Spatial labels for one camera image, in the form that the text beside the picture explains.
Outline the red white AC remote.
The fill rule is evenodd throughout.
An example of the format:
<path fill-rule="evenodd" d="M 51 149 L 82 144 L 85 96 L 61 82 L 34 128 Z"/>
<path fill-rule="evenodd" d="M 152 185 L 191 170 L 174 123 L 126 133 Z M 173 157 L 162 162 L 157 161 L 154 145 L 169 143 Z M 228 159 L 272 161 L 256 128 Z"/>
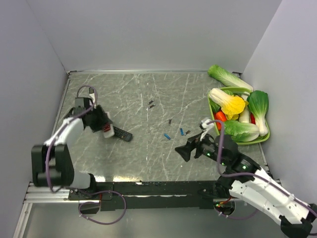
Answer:
<path fill-rule="evenodd" d="M 107 123 L 103 126 L 103 135 L 104 138 L 110 138 L 114 136 L 114 127 L 113 121 L 110 118 L 110 113 L 106 112 Z"/>

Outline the black TV remote control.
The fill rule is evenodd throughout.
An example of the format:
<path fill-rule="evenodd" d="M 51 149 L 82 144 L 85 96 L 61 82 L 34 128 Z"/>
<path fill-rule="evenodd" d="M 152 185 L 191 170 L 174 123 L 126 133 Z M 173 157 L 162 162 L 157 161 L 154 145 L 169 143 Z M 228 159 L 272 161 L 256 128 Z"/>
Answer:
<path fill-rule="evenodd" d="M 130 132 L 128 131 L 125 131 L 121 128 L 118 128 L 116 126 L 113 127 L 114 129 L 114 136 L 123 140 L 123 141 L 126 141 L 126 142 L 130 142 L 133 138 L 133 134 L 131 134 Z"/>

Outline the white slim remote control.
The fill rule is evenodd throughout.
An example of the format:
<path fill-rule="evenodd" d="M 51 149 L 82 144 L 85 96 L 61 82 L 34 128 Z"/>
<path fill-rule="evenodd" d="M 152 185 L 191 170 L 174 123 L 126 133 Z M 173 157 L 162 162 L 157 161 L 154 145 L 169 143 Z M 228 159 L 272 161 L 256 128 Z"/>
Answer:
<path fill-rule="evenodd" d="M 95 101 L 95 90 L 92 87 L 89 87 L 89 96 L 92 99 L 92 101 Z"/>

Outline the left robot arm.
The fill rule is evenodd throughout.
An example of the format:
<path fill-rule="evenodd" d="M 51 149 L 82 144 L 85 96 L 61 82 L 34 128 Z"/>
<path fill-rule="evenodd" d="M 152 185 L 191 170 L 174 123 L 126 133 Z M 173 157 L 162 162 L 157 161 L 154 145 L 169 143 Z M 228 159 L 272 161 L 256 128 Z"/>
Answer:
<path fill-rule="evenodd" d="M 94 176 L 76 172 L 73 167 L 69 148 L 77 141 L 85 128 L 98 132 L 111 120 L 100 105 L 90 98 L 75 98 L 75 106 L 69 110 L 55 134 L 43 144 L 33 146 L 31 150 L 33 184 L 80 189 L 86 199 L 97 196 L 98 187 Z"/>

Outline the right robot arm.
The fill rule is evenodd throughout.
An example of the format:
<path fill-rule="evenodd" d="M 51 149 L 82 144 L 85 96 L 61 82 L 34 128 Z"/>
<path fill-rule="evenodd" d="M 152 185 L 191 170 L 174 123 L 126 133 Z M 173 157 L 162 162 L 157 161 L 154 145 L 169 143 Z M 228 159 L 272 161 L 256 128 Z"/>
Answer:
<path fill-rule="evenodd" d="M 257 162 L 242 154 L 229 135 L 217 136 L 213 141 L 195 135 L 175 151 L 188 162 L 191 152 L 195 158 L 204 155 L 225 171 L 216 181 L 216 191 L 221 197 L 232 196 L 252 205 L 274 220 L 289 238 L 307 238 L 312 233 L 317 218 L 316 204 L 308 204 L 296 198 L 278 184 Z"/>

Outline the orange carrot toy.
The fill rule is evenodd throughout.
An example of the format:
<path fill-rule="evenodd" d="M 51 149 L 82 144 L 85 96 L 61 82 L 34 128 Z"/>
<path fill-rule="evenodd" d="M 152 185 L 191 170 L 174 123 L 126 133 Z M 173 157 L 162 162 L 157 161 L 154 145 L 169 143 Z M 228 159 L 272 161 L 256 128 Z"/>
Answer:
<path fill-rule="evenodd" d="M 222 111 L 215 113 L 214 118 L 222 122 L 227 121 L 226 115 Z"/>

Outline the light green cabbage front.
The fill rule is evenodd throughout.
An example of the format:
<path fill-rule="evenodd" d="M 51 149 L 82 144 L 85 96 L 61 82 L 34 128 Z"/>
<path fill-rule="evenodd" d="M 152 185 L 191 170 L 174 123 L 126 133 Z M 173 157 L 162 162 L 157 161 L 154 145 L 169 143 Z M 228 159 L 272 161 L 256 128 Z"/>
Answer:
<path fill-rule="evenodd" d="M 235 142 L 250 142 L 257 139 L 260 135 L 260 131 L 255 124 L 236 120 L 224 122 L 224 133 L 230 135 Z"/>

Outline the yellow white cabbage toy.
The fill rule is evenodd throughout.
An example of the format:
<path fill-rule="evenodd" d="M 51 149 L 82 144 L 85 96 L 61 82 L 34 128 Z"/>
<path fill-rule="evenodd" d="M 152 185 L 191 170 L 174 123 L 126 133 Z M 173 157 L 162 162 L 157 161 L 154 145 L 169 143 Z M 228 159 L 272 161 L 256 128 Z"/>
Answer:
<path fill-rule="evenodd" d="M 209 92 L 209 98 L 220 106 L 227 120 L 237 120 L 249 104 L 242 97 L 229 95 L 219 88 L 213 88 Z"/>

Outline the white radish toy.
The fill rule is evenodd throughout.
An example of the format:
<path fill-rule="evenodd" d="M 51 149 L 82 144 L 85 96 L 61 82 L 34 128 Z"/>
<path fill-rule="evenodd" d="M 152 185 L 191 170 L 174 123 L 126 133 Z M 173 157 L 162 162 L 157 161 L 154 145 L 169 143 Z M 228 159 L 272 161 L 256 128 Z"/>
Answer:
<path fill-rule="evenodd" d="M 239 115 L 239 122 L 242 123 L 251 123 L 251 116 L 250 116 L 250 111 L 248 109 L 248 107 L 246 106 L 243 110 L 243 112 Z"/>

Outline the green plastic basket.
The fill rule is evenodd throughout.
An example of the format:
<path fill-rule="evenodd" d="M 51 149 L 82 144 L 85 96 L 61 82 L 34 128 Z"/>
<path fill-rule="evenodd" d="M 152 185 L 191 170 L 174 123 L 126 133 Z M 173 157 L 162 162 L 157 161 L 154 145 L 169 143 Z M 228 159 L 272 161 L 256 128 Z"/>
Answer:
<path fill-rule="evenodd" d="M 247 101 L 247 98 L 249 97 L 249 95 L 252 93 L 250 90 L 246 89 L 246 88 L 237 88 L 237 87 L 224 87 L 224 88 L 219 88 L 221 90 L 223 90 L 224 92 L 226 92 L 229 95 L 237 95 L 242 97 L 245 101 Z M 210 111 L 211 111 L 211 118 L 214 118 L 215 113 L 221 111 L 221 108 L 219 105 L 217 105 L 216 103 L 214 103 L 210 98 L 209 98 L 209 107 L 210 107 Z M 266 141 L 270 136 L 270 131 L 268 128 L 268 134 L 265 136 L 259 136 L 257 139 L 250 141 L 250 142 L 237 142 L 238 145 L 244 146 L 244 145 L 251 145 L 251 144 L 257 144 L 257 143 L 261 143 Z"/>

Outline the red pepper toy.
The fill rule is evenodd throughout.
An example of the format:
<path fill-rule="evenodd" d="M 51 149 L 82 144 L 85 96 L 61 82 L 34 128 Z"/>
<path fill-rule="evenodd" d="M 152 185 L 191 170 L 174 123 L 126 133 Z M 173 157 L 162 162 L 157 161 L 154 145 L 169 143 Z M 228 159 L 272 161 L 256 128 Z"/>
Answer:
<path fill-rule="evenodd" d="M 252 124 L 256 124 L 256 119 L 252 113 L 250 113 L 250 119 Z"/>

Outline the napa cabbage on table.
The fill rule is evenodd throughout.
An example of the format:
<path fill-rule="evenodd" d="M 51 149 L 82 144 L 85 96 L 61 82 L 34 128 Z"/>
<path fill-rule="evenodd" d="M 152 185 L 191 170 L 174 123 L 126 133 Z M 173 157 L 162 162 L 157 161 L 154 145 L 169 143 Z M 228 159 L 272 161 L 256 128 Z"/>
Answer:
<path fill-rule="evenodd" d="M 243 81 L 241 78 L 235 76 L 218 65 L 212 65 L 208 69 L 208 75 L 227 87 L 246 88 L 251 92 L 254 90 L 251 85 Z"/>

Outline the dark green bok choy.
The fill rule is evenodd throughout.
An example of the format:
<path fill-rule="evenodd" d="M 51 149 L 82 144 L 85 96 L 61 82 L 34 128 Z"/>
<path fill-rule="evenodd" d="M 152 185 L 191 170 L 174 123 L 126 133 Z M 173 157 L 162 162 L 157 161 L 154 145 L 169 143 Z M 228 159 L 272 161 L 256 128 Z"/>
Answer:
<path fill-rule="evenodd" d="M 259 129 L 260 136 L 268 134 L 268 128 L 265 123 L 265 116 L 269 108 L 268 94 L 264 91 L 255 90 L 247 98 L 249 111 L 255 118 L 256 126 Z"/>

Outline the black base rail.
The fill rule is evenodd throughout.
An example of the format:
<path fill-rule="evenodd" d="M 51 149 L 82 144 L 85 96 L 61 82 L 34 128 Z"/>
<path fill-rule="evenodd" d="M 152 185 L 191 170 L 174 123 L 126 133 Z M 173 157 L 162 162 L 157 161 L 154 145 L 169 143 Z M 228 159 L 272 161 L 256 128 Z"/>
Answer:
<path fill-rule="evenodd" d="M 141 181 L 98 182 L 93 191 L 72 189 L 70 201 L 80 204 L 85 214 L 116 209 L 155 208 L 217 208 L 231 215 L 236 208 L 236 199 L 226 188 L 215 181 Z"/>

